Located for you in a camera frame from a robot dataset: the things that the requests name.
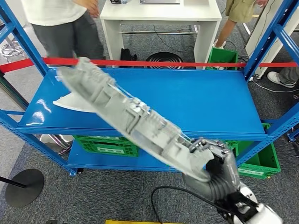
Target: blue shelf surface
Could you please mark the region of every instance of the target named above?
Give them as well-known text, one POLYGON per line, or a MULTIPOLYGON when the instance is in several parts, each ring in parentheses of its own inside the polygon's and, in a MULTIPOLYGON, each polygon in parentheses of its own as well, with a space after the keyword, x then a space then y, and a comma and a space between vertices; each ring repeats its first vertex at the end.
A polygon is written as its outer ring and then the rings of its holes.
MULTIPOLYGON (((191 137, 262 140, 267 137, 242 72, 103 69, 191 137)), ((50 69, 19 123, 23 133, 119 136, 95 113, 56 106, 69 93, 50 69)))
POLYGON ((177 171, 140 149, 138 157, 85 152, 76 140, 69 155, 71 168, 118 169, 142 171, 177 171))

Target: khaki shorts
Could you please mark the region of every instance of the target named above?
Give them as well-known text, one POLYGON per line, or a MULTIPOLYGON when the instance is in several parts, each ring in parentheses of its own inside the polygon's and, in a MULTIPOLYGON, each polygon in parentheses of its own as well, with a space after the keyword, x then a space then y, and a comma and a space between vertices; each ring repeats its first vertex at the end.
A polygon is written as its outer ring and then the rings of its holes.
POLYGON ((227 0, 225 15, 233 22, 249 22, 256 0, 227 0))

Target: green crate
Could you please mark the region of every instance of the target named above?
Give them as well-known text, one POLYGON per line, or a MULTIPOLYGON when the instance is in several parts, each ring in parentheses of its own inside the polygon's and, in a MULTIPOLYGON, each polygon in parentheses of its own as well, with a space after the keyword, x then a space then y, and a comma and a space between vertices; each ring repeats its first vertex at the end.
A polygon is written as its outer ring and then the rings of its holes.
MULTIPOLYGON (((265 128, 270 127, 269 124, 263 124, 263 126, 265 128)), ((236 156, 238 156, 251 143, 253 141, 241 141, 234 152, 236 156)), ((242 164, 238 170, 240 175, 266 179, 280 172, 280 166, 273 143, 271 143, 246 163, 242 164)))
MULTIPOLYGON (((237 63, 238 52, 212 48, 208 60, 208 63, 237 63)), ((207 70, 218 70, 215 67, 207 67, 207 70)), ((236 67, 230 67, 225 70, 236 70, 236 67)))
POLYGON ((230 150, 236 148, 240 141, 233 141, 233 140, 223 140, 226 145, 230 150))
POLYGON ((138 156, 139 148, 125 137, 76 135, 74 138, 88 153, 138 156))

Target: person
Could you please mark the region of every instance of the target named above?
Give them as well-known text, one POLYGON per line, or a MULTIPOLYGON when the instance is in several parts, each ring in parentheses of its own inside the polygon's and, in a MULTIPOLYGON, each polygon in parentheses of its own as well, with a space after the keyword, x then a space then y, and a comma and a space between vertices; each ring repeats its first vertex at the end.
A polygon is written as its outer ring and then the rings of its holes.
POLYGON ((99 16, 97 0, 21 0, 28 22, 48 57, 74 53, 103 59, 103 47, 91 18, 99 16))
POLYGON ((279 73, 270 71, 267 74, 267 78, 273 83, 293 88, 299 79, 299 68, 283 68, 279 73))
POLYGON ((255 3, 264 7, 267 5, 267 0, 227 0, 225 15, 228 16, 228 19, 220 32, 218 39, 214 43, 214 47, 223 49, 226 40, 238 22, 250 22, 255 3))

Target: gray plastic part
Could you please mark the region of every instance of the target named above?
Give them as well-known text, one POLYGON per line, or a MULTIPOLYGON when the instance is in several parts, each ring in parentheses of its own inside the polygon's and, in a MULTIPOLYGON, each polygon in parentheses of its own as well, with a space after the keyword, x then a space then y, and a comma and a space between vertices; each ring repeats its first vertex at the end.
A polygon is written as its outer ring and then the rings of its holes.
POLYGON ((89 59, 81 57, 75 68, 59 67, 57 74, 69 90, 127 139, 193 179, 210 179, 203 167, 214 159, 212 152, 199 147, 190 153, 195 146, 179 127, 116 86, 115 79, 89 59))

